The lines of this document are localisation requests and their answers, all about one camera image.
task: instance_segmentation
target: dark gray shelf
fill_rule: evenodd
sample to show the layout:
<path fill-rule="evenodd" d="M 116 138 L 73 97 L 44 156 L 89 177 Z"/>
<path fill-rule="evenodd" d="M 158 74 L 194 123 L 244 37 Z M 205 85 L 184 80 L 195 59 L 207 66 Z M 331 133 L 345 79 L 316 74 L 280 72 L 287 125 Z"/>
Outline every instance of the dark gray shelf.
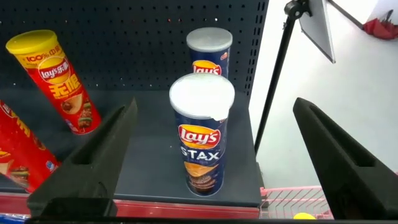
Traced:
<path fill-rule="evenodd" d="M 60 160 L 90 136 L 72 134 L 50 102 L 37 90 L 10 88 L 1 90 L 0 95 Z M 115 199 L 259 206 L 260 180 L 249 118 L 249 99 L 245 93 L 237 92 L 228 120 L 223 187 L 210 197 L 193 195 L 186 186 L 168 91 L 90 91 L 90 96 L 103 116 L 133 96 L 137 100 L 138 124 L 123 162 Z M 24 190 L 0 177 L 0 192 L 21 193 Z"/>

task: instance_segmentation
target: white plastic lid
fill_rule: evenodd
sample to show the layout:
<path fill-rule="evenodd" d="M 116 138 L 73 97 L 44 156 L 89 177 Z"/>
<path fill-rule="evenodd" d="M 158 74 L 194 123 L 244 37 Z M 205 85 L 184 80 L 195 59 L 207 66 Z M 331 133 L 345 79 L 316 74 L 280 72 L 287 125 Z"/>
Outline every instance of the white plastic lid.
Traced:
<path fill-rule="evenodd" d="M 222 28 L 199 28 L 187 35 L 187 44 L 199 52 L 218 52 L 232 45 L 232 34 Z"/>
<path fill-rule="evenodd" d="M 221 121 L 228 117 L 235 89 L 221 75 L 191 73 L 174 82 L 169 97 L 173 108 L 186 117 Z"/>

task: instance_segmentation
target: black metal pole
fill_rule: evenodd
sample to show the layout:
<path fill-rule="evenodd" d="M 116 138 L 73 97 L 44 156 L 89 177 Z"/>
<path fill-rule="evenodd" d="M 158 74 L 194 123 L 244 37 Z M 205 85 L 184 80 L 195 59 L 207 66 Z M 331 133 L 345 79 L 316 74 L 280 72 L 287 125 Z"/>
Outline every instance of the black metal pole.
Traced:
<path fill-rule="evenodd" d="M 285 7 L 285 13 L 287 14 L 287 19 L 284 24 L 284 33 L 282 35 L 282 40 L 279 45 L 278 55 L 275 61 L 274 71 L 272 72 L 271 82 L 269 84 L 268 94 L 266 98 L 266 103 L 262 111 L 262 116 L 260 120 L 259 130 L 257 132 L 256 141 L 254 143 L 254 151 L 258 152 L 262 135 L 266 127 L 269 112 L 271 110 L 272 100 L 274 99 L 276 87 L 278 85 L 280 73 L 284 65 L 287 49 L 289 47 L 290 38 L 293 33 L 293 28 L 295 21 L 302 16 L 304 12 L 308 12 L 311 16 L 309 9 L 308 0 L 293 0 L 287 3 Z"/>
<path fill-rule="evenodd" d="M 282 41 L 280 42 L 278 56 L 276 58 L 274 71 L 272 72 L 272 78 L 271 78 L 271 82 L 270 82 L 269 88 L 268 88 L 266 103 L 264 105 L 264 110 L 262 111 L 262 115 L 261 115 L 259 131 L 257 132 L 256 142 L 254 144 L 254 150 L 255 150 L 256 154 L 260 147 L 262 135 L 264 134 L 264 130 L 265 130 L 266 123 L 267 123 L 267 118 L 268 118 L 269 112 L 271 110 L 272 100 L 274 99 L 276 86 L 278 85 L 280 73 L 282 71 L 282 67 L 283 67 L 283 64 L 285 61 L 287 48 L 289 47 L 289 42 L 290 42 L 290 38 L 292 36 L 294 24 L 295 24 L 294 19 L 291 19 L 289 17 L 286 19 L 286 23 L 284 26 L 284 33 L 282 36 Z"/>

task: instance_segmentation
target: blue chip can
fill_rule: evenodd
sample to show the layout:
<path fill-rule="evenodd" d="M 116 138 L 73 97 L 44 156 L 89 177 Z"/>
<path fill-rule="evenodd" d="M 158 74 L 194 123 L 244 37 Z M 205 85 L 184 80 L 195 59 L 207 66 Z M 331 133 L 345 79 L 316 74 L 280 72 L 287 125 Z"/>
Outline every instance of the blue chip can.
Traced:
<path fill-rule="evenodd" d="M 209 73 L 186 75 L 170 89 L 186 181 L 196 195 L 213 195 L 223 185 L 226 128 L 233 100 L 231 82 Z"/>
<path fill-rule="evenodd" d="M 213 73 L 228 78 L 232 34 L 216 27 L 200 28 L 187 35 L 194 73 Z"/>
<path fill-rule="evenodd" d="M 224 180 L 227 119 L 175 116 L 189 189 L 201 196 L 217 193 Z"/>

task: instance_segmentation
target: red chip can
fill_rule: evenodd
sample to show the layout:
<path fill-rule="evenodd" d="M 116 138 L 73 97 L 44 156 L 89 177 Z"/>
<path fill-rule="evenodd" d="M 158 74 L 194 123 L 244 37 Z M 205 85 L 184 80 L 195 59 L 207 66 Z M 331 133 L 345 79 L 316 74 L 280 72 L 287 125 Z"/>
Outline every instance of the red chip can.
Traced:
<path fill-rule="evenodd" d="M 87 134 L 101 117 L 51 30 L 33 30 L 11 38 L 6 48 L 51 101 L 75 134 Z"/>
<path fill-rule="evenodd" d="M 0 174 L 31 193 L 60 163 L 1 100 L 0 108 Z"/>

